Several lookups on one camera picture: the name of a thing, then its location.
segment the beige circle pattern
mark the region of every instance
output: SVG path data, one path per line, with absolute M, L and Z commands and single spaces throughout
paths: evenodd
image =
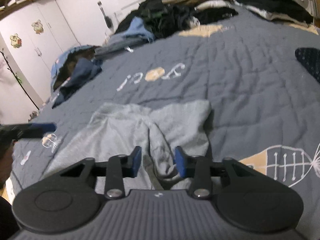
M 145 80 L 148 82 L 156 81 L 157 79 L 161 78 L 163 75 L 164 75 L 164 69 L 161 67 L 157 67 L 147 72 Z

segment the wardrobe handle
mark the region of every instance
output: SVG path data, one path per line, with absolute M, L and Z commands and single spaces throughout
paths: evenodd
M 39 51 L 39 53 L 40 53 L 40 55 L 39 56 L 42 56 L 42 52 L 39 50 L 39 48 L 37 48 L 38 49 L 38 51 Z
M 36 53 L 38 54 L 38 56 L 40 57 L 40 54 L 39 54 L 39 52 L 37 51 L 37 49 L 35 49 L 35 51 L 36 51 Z

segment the sticker on wardrobe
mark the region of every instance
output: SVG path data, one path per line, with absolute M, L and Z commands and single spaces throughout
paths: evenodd
M 11 40 L 12 47 L 16 49 L 22 47 L 22 39 L 19 38 L 17 33 L 15 33 L 14 35 L 11 35 L 10 40 Z
M 41 23 L 40 20 L 37 20 L 36 22 L 34 22 L 33 24 L 31 24 L 31 26 L 33 27 L 33 29 L 35 30 L 36 34 L 41 34 L 44 32 L 43 30 L 43 25 Z

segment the round black pad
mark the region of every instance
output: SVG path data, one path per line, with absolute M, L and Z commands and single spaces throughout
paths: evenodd
M 90 221 L 98 212 L 100 201 L 95 191 L 74 178 L 59 178 L 54 183 L 41 182 L 20 192 L 12 206 L 20 225 L 45 234 L 74 230 Z
M 217 208 L 238 228 L 274 233 L 297 225 L 303 202 L 294 190 L 270 178 L 242 177 L 218 195 Z

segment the gray towel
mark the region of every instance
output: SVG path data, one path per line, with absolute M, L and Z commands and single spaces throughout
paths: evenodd
M 208 138 L 203 125 L 210 111 L 210 102 L 204 100 L 158 110 L 105 103 L 93 114 L 87 127 L 57 154 L 45 174 L 87 157 L 103 162 L 114 155 L 129 155 L 138 145 L 142 147 L 142 164 L 136 178 L 124 179 L 126 194 L 130 189 L 188 188 L 191 180 L 179 176 L 173 164 L 173 149 L 180 145 L 186 154 L 206 154 Z M 96 192 L 103 191 L 104 179 L 98 178 Z

